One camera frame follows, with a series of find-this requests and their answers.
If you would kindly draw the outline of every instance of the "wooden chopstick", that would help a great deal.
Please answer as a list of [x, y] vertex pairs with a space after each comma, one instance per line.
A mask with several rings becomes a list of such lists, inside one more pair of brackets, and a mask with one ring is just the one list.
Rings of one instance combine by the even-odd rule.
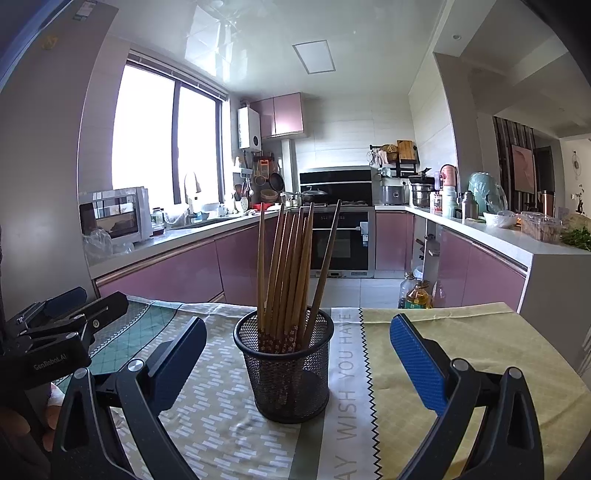
[[296, 297], [296, 289], [298, 283], [298, 272], [301, 264], [301, 252], [303, 246], [303, 225], [304, 225], [304, 211], [303, 207], [300, 208], [298, 213], [298, 222], [295, 236], [295, 246], [291, 259], [291, 273], [290, 273], [290, 289], [287, 295], [287, 307], [285, 310], [285, 322], [283, 332], [285, 336], [290, 334], [292, 327], [291, 318], [293, 316], [294, 301]]
[[279, 318], [277, 320], [277, 332], [275, 334], [275, 340], [279, 344], [283, 342], [283, 327], [285, 324], [285, 312], [287, 310], [287, 300], [289, 296], [290, 284], [291, 284], [291, 265], [293, 263], [293, 252], [296, 246], [297, 226], [300, 222], [299, 214], [298, 218], [294, 218], [291, 224], [290, 241], [287, 247], [287, 261], [285, 263], [285, 270], [283, 272], [283, 284], [281, 286], [281, 301], [279, 305]]
[[312, 307], [310, 309], [310, 318], [308, 319], [306, 330], [304, 331], [304, 336], [302, 338], [302, 348], [308, 348], [310, 346], [314, 324], [316, 323], [318, 310], [320, 310], [320, 302], [322, 300], [322, 294], [324, 293], [326, 277], [329, 273], [330, 259], [335, 245], [336, 229], [339, 224], [340, 203], [339, 200], [336, 204], [335, 216], [333, 218], [332, 227], [330, 228], [329, 241], [326, 245], [326, 252], [324, 253], [324, 259], [322, 261], [322, 269], [320, 270], [320, 278], [318, 279], [318, 285], [316, 285], [316, 293], [314, 294], [314, 301], [312, 302]]
[[291, 227], [294, 222], [295, 215], [292, 213], [285, 214], [285, 221], [283, 223], [283, 232], [281, 235], [281, 252], [279, 255], [279, 265], [277, 271], [277, 281], [275, 283], [275, 290], [273, 295], [273, 305], [271, 311], [271, 324], [269, 325], [269, 334], [277, 340], [277, 322], [279, 320], [281, 295], [283, 290], [283, 276], [285, 267], [287, 265], [287, 251], [290, 246]]
[[275, 285], [277, 283], [279, 254], [281, 251], [281, 238], [283, 235], [285, 205], [281, 204], [279, 209], [279, 218], [277, 219], [277, 228], [275, 230], [275, 241], [273, 243], [273, 256], [271, 257], [271, 269], [269, 271], [269, 283], [267, 286], [267, 301], [265, 302], [265, 320], [263, 324], [264, 332], [269, 335], [271, 333], [271, 318], [273, 311], [273, 298], [275, 295]]
[[[306, 222], [306, 229], [303, 233], [303, 245], [302, 245], [302, 254], [301, 254], [301, 261], [300, 261], [300, 268], [297, 274], [297, 287], [295, 290], [295, 298], [294, 298], [294, 305], [293, 311], [291, 314], [291, 329], [298, 328], [300, 324], [301, 318], [301, 309], [302, 304], [306, 305], [306, 301], [303, 297], [304, 291], [306, 289], [306, 279], [310, 276], [310, 244], [312, 242], [312, 222], [314, 219], [314, 203], [310, 204], [310, 210], [308, 213], [308, 218]], [[297, 339], [297, 330], [296, 330], [296, 337], [294, 338], [294, 346], [296, 346], [296, 339]]]
[[256, 315], [259, 336], [263, 331], [265, 314], [265, 210], [261, 204], [261, 218], [259, 221], [258, 257], [256, 265]]

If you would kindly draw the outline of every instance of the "pink cabinet door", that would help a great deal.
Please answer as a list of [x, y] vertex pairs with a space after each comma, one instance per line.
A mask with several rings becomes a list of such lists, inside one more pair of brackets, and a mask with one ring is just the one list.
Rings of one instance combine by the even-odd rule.
[[162, 260], [103, 285], [100, 296], [115, 291], [152, 300], [200, 303], [222, 292], [216, 245], [211, 242]]
[[406, 268], [407, 226], [408, 220], [405, 212], [376, 212], [376, 270], [404, 270]]
[[301, 113], [301, 95], [292, 93], [273, 99], [275, 108], [275, 135], [292, 134], [304, 131]]
[[275, 108], [273, 99], [251, 103], [251, 108], [261, 117], [261, 138], [275, 135]]
[[433, 306], [460, 307], [472, 244], [445, 228], [441, 232], [440, 242], [437, 291], [433, 298]]
[[216, 248], [226, 301], [256, 306], [258, 225], [217, 239]]
[[462, 306], [504, 301], [516, 311], [524, 284], [525, 278], [520, 273], [482, 248], [472, 245]]

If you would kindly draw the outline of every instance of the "blue gripper pad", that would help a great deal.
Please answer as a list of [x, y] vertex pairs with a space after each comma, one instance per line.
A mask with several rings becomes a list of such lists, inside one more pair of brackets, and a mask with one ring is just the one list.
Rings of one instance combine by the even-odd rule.
[[443, 415], [447, 407], [446, 379], [431, 358], [421, 339], [413, 331], [405, 317], [398, 314], [390, 323], [390, 343], [396, 350], [423, 405]]

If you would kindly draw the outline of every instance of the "sink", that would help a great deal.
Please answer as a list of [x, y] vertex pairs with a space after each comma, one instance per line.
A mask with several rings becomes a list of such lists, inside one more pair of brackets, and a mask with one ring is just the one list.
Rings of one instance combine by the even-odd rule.
[[227, 222], [228, 220], [233, 220], [233, 218], [232, 217], [222, 217], [222, 218], [212, 218], [211, 220], [201, 220], [199, 222], [191, 223], [189, 225], [177, 226], [177, 227], [172, 228], [171, 230], [185, 230], [187, 228], [201, 228], [203, 226], [213, 225], [214, 223]]

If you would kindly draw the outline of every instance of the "cabinet handle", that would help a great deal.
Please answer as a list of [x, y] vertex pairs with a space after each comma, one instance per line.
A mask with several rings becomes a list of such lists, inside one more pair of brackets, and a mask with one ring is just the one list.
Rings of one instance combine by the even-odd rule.
[[[329, 231], [330, 228], [313, 228], [312, 230]], [[351, 228], [337, 228], [337, 230], [357, 230], [358, 232], [360, 232], [361, 231], [361, 227], [360, 226], [356, 226], [356, 227], [351, 227]]]
[[507, 260], [505, 257], [502, 257], [501, 255], [494, 253], [493, 251], [483, 247], [480, 244], [477, 244], [476, 242], [470, 241], [470, 244], [472, 244], [475, 248], [477, 248], [478, 250], [486, 253], [487, 255], [490, 255], [492, 258], [494, 258], [495, 260], [498, 260], [499, 262], [501, 262], [502, 264], [506, 265], [507, 267], [509, 267], [511, 270], [513, 270], [514, 272], [518, 273], [519, 275], [521, 275], [523, 278], [527, 278], [527, 269], [524, 269], [524, 267], [519, 266], [516, 263], [513, 263], [510, 260]]

